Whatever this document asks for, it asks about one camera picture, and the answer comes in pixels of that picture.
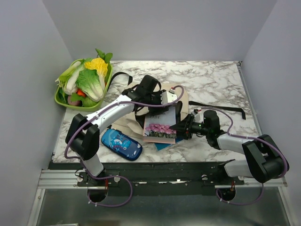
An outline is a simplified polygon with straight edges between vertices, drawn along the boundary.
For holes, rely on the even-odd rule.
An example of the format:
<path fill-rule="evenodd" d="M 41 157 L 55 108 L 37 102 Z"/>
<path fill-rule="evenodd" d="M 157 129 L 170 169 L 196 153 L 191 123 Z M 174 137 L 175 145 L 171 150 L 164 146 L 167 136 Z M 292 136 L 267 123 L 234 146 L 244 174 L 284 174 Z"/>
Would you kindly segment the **beige canvas student bag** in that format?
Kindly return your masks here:
<path fill-rule="evenodd" d="M 157 79 L 153 78 L 152 76 L 145 75 L 139 84 L 133 86 L 132 88 L 128 88 L 124 90 L 122 94 L 129 96 L 132 101 L 135 101 L 136 99 L 139 98 L 140 95 L 144 96 L 148 92 L 156 92 L 160 90 L 163 90 L 161 88 L 161 83 Z M 209 129 L 209 132 L 206 135 L 206 139 L 211 143 L 214 143 L 219 136 L 226 133 L 220 128 L 219 117 L 217 116 L 216 113 L 217 110 L 222 109 L 227 111 L 239 112 L 242 114 L 242 118 L 244 120 L 246 119 L 246 114 L 244 110 L 241 108 L 205 105 L 194 101 L 189 101 L 188 104 L 195 105 L 195 106 L 209 107 L 209 110 L 204 112 L 204 121 L 202 123 L 207 129 Z M 139 123 L 139 125 L 142 126 L 145 122 L 145 117 L 162 114 L 166 112 L 169 109 L 169 107 L 172 106 L 175 107 L 176 123 L 182 121 L 181 120 L 182 101 L 180 100 L 175 100 L 174 104 L 170 103 L 169 105 L 162 106 L 162 107 L 149 106 L 148 112 L 142 115 L 137 115 L 136 113 L 140 111 L 142 108 L 144 108 L 144 103 L 137 102 L 134 106 L 135 120 Z"/>

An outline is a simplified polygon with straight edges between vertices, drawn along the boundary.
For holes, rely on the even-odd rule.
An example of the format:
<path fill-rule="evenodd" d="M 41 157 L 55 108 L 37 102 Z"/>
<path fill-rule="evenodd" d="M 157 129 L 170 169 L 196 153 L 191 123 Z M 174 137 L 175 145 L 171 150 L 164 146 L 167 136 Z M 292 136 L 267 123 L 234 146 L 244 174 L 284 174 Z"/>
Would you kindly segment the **white flower cover book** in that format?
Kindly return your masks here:
<path fill-rule="evenodd" d="M 145 117 L 143 141 L 152 143 L 175 144 L 176 131 L 170 126 L 176 124 L 175 107 L 159 115 Z"/>

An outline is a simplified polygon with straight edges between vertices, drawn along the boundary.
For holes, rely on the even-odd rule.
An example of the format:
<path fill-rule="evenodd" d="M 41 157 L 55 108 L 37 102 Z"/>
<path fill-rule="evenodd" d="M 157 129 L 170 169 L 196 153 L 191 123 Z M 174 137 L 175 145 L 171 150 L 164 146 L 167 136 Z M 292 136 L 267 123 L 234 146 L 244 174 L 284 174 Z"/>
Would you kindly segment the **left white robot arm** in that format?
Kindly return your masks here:
<path fill-rule="evenodd" d="M 104 166 L 97 156 L 100 134 L 119 118 L 137 110 L 138 103 L 160 105 L 162 92 L 155 91 L 156 87 L 161 88 L 160 82 L 145 75 L 139 84 L 122 91 L 117 99 L 101 110 L 87 116 L 77 114 L 73 117 L 65 139 L 65 151 L 71 149 L 76 153 L 74 158 L 79 159 L 90 172 L 88 180 L 92 185 L 99 186 L 104 182 Z"/>

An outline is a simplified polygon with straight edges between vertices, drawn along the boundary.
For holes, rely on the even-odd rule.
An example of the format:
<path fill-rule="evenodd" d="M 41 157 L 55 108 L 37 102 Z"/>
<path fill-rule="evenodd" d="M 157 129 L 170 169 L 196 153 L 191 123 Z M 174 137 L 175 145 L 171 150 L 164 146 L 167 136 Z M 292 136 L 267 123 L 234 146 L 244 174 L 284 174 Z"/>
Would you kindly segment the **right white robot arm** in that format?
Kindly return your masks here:
<path fill-rule="evenodd" d="M 205 136 L 208 144 L 217 150 L 228 150 L 243 154 L 244 160 L 230 160 L 222 164 L 217 171 L 217 181 L 228 184 L 234 177 L 254 178 L 259 183 L 283 177 L 289 170 L 289 164 L 269 135 L 245 137 L 223 131 L 217 110 L 207 109 L 203 121 L 197 122 L 199 111 L 187 115 L 182 121 L 170 126 L 183 139 L 192 136 Z"/>

